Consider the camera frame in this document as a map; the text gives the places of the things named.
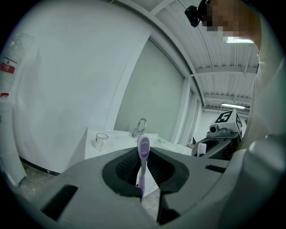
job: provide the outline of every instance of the person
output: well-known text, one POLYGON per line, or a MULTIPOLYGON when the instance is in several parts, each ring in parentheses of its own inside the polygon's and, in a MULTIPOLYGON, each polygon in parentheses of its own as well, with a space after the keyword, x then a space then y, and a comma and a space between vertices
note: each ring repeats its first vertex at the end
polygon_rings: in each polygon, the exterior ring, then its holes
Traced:
POLYGON ((269 134, 285 132, 285 121, 280 114, 284 110, 275 107, 273 111, 267 111, 267 104, 263 104, 263 100, 271 97, 266 92, 271 84, 274 85, 276 76, 285 75, 284 52, 264 16, 244 1, 207 0, 205 3, 206 15, 202 16, 203 26, 207 26, 211 31, 222 30, 224 36, 250 39, 259 50, 259 67, 252 85, 248 124, 239 146, 239 149, 248 149, 254 141, 269 134))

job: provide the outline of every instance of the ceiling light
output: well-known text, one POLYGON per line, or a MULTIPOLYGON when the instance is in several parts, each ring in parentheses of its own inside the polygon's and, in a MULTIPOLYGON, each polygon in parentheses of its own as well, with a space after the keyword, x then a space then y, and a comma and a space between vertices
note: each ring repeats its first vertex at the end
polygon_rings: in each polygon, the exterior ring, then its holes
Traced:
POLYGON ((222 106, 230 106, 230 107, 240 108, 240 109, 244 109, 245 108, 245 106, 238 106, 238 105, 226 104, 226 103, 223 103, 222 106))
POLYGON ((233 43, 254 43, 252 40, 246 40, 246 39, 239 39, 235 37, 224 37, 224 40, 227 44, 233 44, 233 43))

